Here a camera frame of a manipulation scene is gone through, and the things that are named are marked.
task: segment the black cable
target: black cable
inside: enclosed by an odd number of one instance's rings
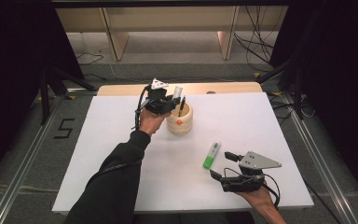
[[[276,105],[275,107],[272,107],[272,109],[275,110],[275,109],[279,109],[282,107],[292,107],[295,104],[286,104],[286,103],[282,103],[282,102],[271,102],[271,105]]]
[[[259,37],[260,37],[260,42],[263,44],[263,45],[262,45],[262,48],[264,48],[264,51],[267,52],[268,57],[271,58],[271,53],[269,52],[269,50],[267,49],[267,46],[266,46],[266,44],[267,44],[267,43],[265,42],[266,38],[263,40],[263,39],[261,38],[261,33],[260,33],[260,30],[261,30],[260,27],[261,27],[261,24],[263,23],[264,17],[266,16],[267,9],[269,9],[269,7],[266,7],[266,9],[264,10],[264,12],[263,12],[263,17],[262,17],[262,19],[261,19],[261,22],[258,24],[258,33],[259,33]]]
[[[275,186],[277,187],[277,191],[278,193],[276,193],[273,189],[271,189],[269,186],[265,185],[264,183],[261,184],[261,186],[263,186],[264,188],[266,188],[267,190],[269,190],[274,196],[275,196],[275,208],[278,209],[278,204],[281,200],[281,191],[279,190],[279,186],[278,186],[278,183],[275,181],[274,178],[272,178],[272,176],[270,175],[266,175],[268,176],[269,178],[271,178],[272,181],[274,181],[275,183]]]
[[[259,21],[260,9],[261,9],[261,6],[256,7],[257,21],[256,21],[256,24],[255,24],[255,27],[256,27],[256,30],[257,30],[257,34],[258,34],[258,39],[259,39],[259,41],[262,43],[262,45],[261,45],[261,50],[263,50],[264,56],[266,57],[266,59],[268,59],[269,57],[271,57],[271,55],[269,54],[269,51],[267,50],[267,48],[264,46],[264,41],[263,41],[263,39],[261,38],[261,33],[260,33],[260,30],[261,30],[261,29],[260,29],[261,21]]]
[[[248,47],[246,47],[246,46],[239,40],[238,35],[236,35],[235,33],[234,33],[234,37],[237,39],[237,41],[240,43],[240,45],[241,45],[244,49],[246,49],[246,50],[250,51],[251,53],[253,53],[254,56],[256,56],[257,58],[259,58],[260,60],[262,60],[264,63],[269,64],[269,62],[268,62],[267,60],[265,60],[264,58],[262,58],[261,56],[259,56],[256,52],[254,52],[254,51],[252,51],[252,50],[250,49],[250,44],[251,44],[251,43],[254,43],[252,40],[248,41],[248,42],[249,42],[249,45],[248,45]]]
[[[245,8],[249,15],[249,18],[251,19],[252,25],[254,27],[252,38],[255,35],[255,37],[260,41],[260,43],[263,43],[264,41],[261,38],[261,34],[260,34],[260,23],[258,22],[259,21],[258,18],[260,17],[260,7],[256,7],[256,22],[254,22],[251,14],[249,12],[248,7],[245,7]],[[261,47],[262,47],[261,49],[263,50],[264,56],[266,57],[266,59],[268,59],[266,52],[264,51],[263,45],[261,45]]]
[[[100,57],[100,58],[98,58],[98,59],[96,59],[96,60],[94,60],[94,61],[92,61],[92,62],[90,62],[90,63],[80,63],[80,65],[89,65],[89,64],[98,62],[98,61],[100,61],[100,60],[103,58],[103,55],[101,55],[101,54],[91,54],[91,53],[82,53],[82,54],[80,54],[79,56],[77,56],[76,58],[78,59],[78,58],[80,58],[81,56],[86,55],[86,54],[91,55],[91,56],[95,56],[95,57]]]
[[[251,41],[253,40],[254,37],[255,37],[255,30],[253,30],[253,32],[252,32]],[[246,61],[248,62],[248,64],[251,64],[250,61],[251,61],[252,54],[249,54],[249,52],[253,52],[253,51],[251,50],[251,44],[250,43],[248,44],[247,49],[248,49],[248,51],[246,52]]]
[[[142,162],[142,160],[132,161],[132,162],[129,162],[129,163],[124,163],[124,164],[119,164],[119,165],[107,167],[107,168],[103,169],[101,172],[98,172],[97,174],[93,175],[93,176],[89,179],[89,182],[87,182],[86,188],[90,185],[90,183],[91,183],[92,181],[94,181],[97,177],[100,177],[101,175],[105,175],[105,174],[107,174],[107,173],[110,173],[110,172],[115,171],[115,170],[118,170],[118,169],[125,168],[125,167],[127,167],[127,166],[136,165],[136,164],[139,164],[139,163],[141,163],[141,162]]]
[[[275,28],[277,27],[278,22],[279,22],[279,20],[281,19],[282,12],[283,12],[283,6],[281,6],[281,12],[279,13],[278,19],[277,19],[277,21],[275,22],[274,26],[272,27],[271,32],[269,32],[269,34],[268,34],[266,37],[264,37],[264,40],[263,40],[263,41],[265,41],[265,40],[272,34],[272,32],[275,31]]]
[[[94,76],[94,77],[98,77],[98,78],[103,79],[103,80],[107,80],[106,77],[100,77],[100,76],[97,76],[97,75],[92,74],[92,73],[84,74],[83,76]]]
[[[224,173],[225,173],[225,177],[227,177],[226,176],[226,170],[229,170],[229,171],[232,171],[232,172],[234,172],[235,174],[237,174],[237,175],[242,175],[242,174],[240,174],[240,173],[238,173],[237,171],[235,171],[235,170],[233,170],[233,169],[231,169],[231,168],[225,168],[223,171],[224,171]]]
[[[272,100],[274,100],[274,99],[275,99],[275,98],[277,98],[277,97],[278,97],[278,96],[275,96],[275,95],[274,95],[274,96],[272,96],[272,98],[271,98],[271,99],[269,99],[269,102],[270,102],[270,103],[275,103],[275,102],[272,102]]]
[[[135,110],[135,130],[139,130],[139,116],[141,115],[141,103],[142,103],[142,99],[144,99],[144,94],[145,94],[145,91],[147,89],[150,88],[150,84],[145,86],[144,89],[142,90],[142,93],[141,93],[141,96],[139,97],[139,102],[138,102],[138,107],[136,108]]]
[[[319,194],[316,192],[316,190],[310,186],[310,184],[304,179],[304,177],[303,177],[303,180],[304,180],[305,185],[315,194],[315,196],[319,199],[319,201],[322,203],[322,205],[327,209],[327,211],[330,213],[330,215],[336,220],[337,223],[340,224],[341,222],[336,217],[336,215],[333,213],[333,211],[329,208],[327,203],[319,196]]]
[[[251,21],[252,21],[252,24],[254,24],[253,18],[252,18],[252,16],[251,16],[251,14],[249,13],[248,7],[246,7],[246,11],[248,12],[248,15],[249,15],[249,18],[250,18]],[[254,30],[253,30],[253,32],[252,32],[251,41],[253,40],[254,36],[255,36],[255,26],[254,26]],[[249,42],[248,47],[246,48],[246,49],[248,49],[248,51],[246,52],[246,61],[247,61],[248,64],[250,64],[250,59],[251,59],[251,57],[248,56],[248,55],[249,55],[249,51],[251,51],[251,48],[250,48],[250,47],[251,47],[251,43]]]
[[[242,37],[240,37],[237,33],[234,32],[234,36],[237,37],[240,41],[245,41],[245,42],[250,42],[251,44],[256,44],[256,45],[262,45],[262,43],[257,43],[257,42],[253,42],[253,41],[250,41],[250,40],[247,40],[247,39],[244,39]],[[267,48],[270,48],[270,49],[273,49],[274,47],[265,43],[266,47]]]
[[[284,123],[285,120],[287,120],[288,118],[290,118],[290,116],[292,116],[293,110],[295,109],[291,108],[285,117],[277,117],[277,119],[282,119],[282,121],[279,123],[280,126]]]

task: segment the person's arm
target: person's arm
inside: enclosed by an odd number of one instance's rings
[[[118,144],[104,160],[65,223],[131,223],[145,149],[151,135],[169,115],[142,111],[139,131],[132,132],[130,140]]]
[[[275,208],[272,202],[269,191],[266,188],[261,187],[254,192],[236,192],[244,198],[258,214],[260,214],[269,224],[283,224],[286,223],[283,217]]]

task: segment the green marker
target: green marker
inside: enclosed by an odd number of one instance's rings
[[[205,167],[207,169],[211,168],[212,162],[214,160],[214,157],[217,154],[217,151],[220,148],[220,145],[221,145],[220,142],[215,142],[212,144],[212,147],[209,150],[208,156],[206,157],[205,162],[202,164],[203,167]]]

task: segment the person's left hand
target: person's left hand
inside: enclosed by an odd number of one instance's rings
[[[159,126],[161,126],[162,121],[170,115],[171,112],[157,115],[144,108],[140,116],[141,124],[139,126],[139,130],[151,136],[159,129]]]

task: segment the green cap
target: green cap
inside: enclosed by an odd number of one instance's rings
[[[213,162],[212,157],[206,157],[205,162],[203,163],[203,167],[207,169],[211,168],[212,162]]]

